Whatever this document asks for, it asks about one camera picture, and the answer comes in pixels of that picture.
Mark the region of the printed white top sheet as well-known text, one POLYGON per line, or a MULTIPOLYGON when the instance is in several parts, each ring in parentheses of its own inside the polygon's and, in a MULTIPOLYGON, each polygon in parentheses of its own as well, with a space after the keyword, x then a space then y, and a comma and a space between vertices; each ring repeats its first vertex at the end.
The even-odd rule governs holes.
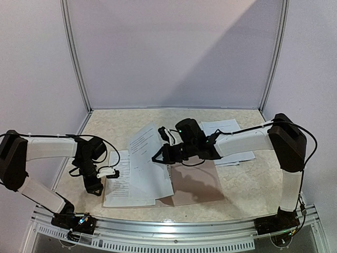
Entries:
POLYGON ((130 190, 130 156, 127 150, 119 151, 120 161, 115 170, 118 178, 106 178, 103 208, 131 208, 154 206, 154 199, 132 199, 130 190))

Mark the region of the printed white sheet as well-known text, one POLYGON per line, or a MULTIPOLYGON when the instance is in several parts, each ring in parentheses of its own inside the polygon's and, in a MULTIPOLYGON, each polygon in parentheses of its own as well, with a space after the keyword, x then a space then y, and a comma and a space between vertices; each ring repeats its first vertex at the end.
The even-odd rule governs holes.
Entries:
POLYGON ((167 166, 152 161, 161 147, 156 125, 149 123, 128 143, 130 155, 130 197, 162 199, 174 194, 167 166))
POLYGON ((130 156, 127 150, 119 151, 120 161, 115 170, 118 178, 106 178, 103 208, 131 208, 154 206, 154 199, 132 199, 130 190, 130 156))

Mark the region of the pink paper folder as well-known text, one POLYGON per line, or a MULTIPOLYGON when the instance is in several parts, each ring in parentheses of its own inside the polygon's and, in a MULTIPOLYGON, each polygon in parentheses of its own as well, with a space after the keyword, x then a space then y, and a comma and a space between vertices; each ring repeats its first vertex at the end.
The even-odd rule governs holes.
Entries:
MULTIPOLYGON (((115 164, 119 152, 110 152, 109 165, 115 164)), ((174 195, 155 200, 154 206, 140 208, 160 208, 194 205, 224 200, 221 183, 213 162, 196 167, 181 164, 169 166, 174 195)))

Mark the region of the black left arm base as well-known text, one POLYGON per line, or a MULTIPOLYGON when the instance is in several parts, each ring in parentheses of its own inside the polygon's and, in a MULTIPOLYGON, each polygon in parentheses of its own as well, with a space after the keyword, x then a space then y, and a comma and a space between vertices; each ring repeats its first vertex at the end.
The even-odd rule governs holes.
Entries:
POLYGON ((53 226, 89 235, 94 234, 96 223, 97 219, 89 213, 77 213, 70 210, 55 214, 51 221, 53 226))

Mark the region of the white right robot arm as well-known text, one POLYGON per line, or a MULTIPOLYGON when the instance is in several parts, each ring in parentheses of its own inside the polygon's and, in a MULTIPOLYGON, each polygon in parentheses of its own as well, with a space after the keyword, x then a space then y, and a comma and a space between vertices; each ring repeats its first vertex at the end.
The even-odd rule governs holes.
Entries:
POLYGON ((306 167, 307 139, 300 127, 285 114, 276 114, 271 121, 230 133, 215 130, 206 135, 191 118, 180 121, 175 128, 182 141, 164 144, 152 157, 153 162, 169 165, 194 156, 202 160, 219 160, 242 152, 273 150, 283 178, 281 201, 272 225, 283 230, 292 222, 306 167))

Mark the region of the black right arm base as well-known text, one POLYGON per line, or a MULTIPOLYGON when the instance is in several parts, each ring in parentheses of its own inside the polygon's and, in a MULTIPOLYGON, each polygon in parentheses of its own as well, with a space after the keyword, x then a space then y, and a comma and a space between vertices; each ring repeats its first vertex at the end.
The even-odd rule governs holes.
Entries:
POLYGON ((304 226, 306 221, 306 209, 301 211, 303 221, 300 222, 296 210, 292 212, 283 211, 280 208, 277 214, 254 219, 254 228, 258 235, 275 232, 289 232, 291 236, 296 235, 304 226))

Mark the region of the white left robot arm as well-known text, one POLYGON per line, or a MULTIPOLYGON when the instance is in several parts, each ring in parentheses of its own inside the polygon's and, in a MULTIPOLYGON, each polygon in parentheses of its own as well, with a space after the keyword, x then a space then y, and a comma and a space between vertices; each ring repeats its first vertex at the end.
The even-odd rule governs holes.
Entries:
POLYGON ((73 229, 78 217, 65 208, 66 200, 51 189, 47 173, 55 177, 56 162, 71 159, 85 191, 100 196, 103 184, 96 165, 106 150, 103 139, 94 135, 30 135, 9 130, 1 134, 1 183, 57 213, 59 222, 73 229))

